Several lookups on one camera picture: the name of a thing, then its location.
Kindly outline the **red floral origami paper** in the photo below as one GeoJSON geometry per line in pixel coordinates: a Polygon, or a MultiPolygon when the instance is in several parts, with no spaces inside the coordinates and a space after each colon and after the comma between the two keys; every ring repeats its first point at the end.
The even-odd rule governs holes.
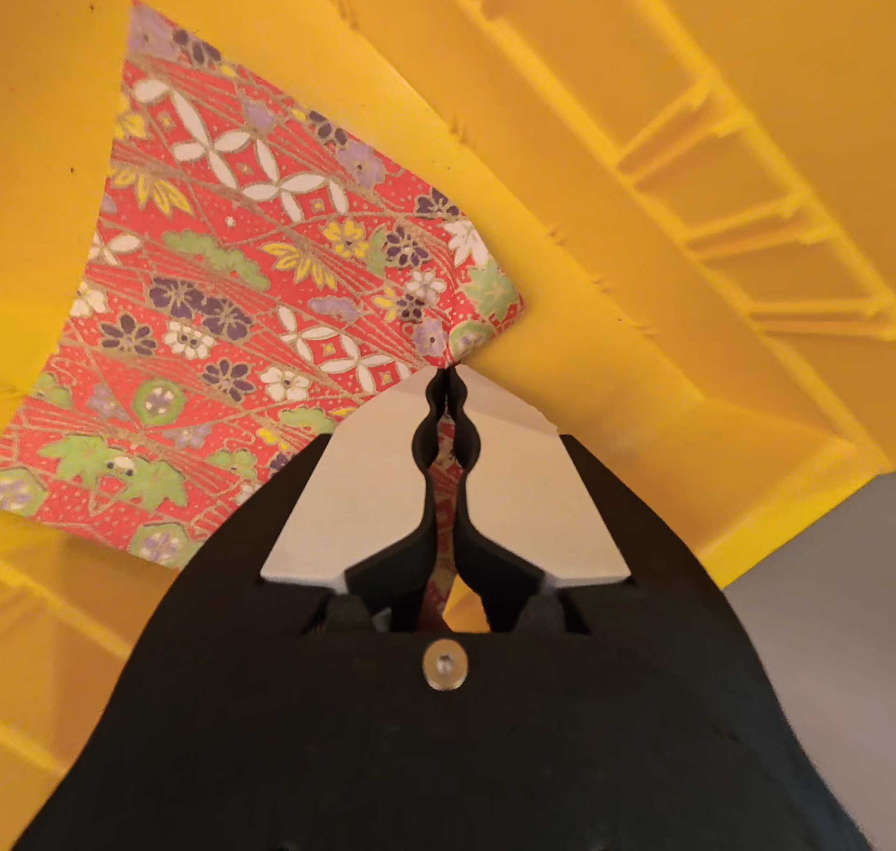
{"type": "Polygon", "coordinates": [[[523,311],[449,195],[132,0],[84,274],[2,431],[2,530],[181,570],[317,436],[523,311]]]}

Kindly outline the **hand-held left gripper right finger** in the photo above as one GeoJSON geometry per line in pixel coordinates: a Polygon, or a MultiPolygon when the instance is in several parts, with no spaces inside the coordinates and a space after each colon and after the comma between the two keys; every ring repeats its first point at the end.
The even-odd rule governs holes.
{"type": "Polygon", "coordinates": [[[562,434],[540,410],[469,366],[447,375],[458,576],[492,632],[511,631],[536,596],[626,582],[631,569],[562,434]]]}

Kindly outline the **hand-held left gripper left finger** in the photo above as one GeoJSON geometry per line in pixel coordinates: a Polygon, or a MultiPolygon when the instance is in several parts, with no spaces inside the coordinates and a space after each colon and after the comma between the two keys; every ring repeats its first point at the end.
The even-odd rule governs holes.
{"type": "Polygon", "coordinates": [[[359,598],[414,631],[437,557],[430,468],[449,372],[424,368],[333,431],[261,576],[359,598]]]}

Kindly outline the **yellow plastic bin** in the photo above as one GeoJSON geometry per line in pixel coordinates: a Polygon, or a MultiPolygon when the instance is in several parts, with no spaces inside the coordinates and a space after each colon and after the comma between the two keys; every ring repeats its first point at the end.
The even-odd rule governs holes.
{"type": "MultiPolygon", "coordinates": [[[[471,365],[725,588],[895,470],[895,0],[141,0],[449,195],[471,365]]],[[[132,0],[2,0],[2,430],[84,274],[132,0]]],[[[174,570],[2,530],[2,850],[174,570]]]]}

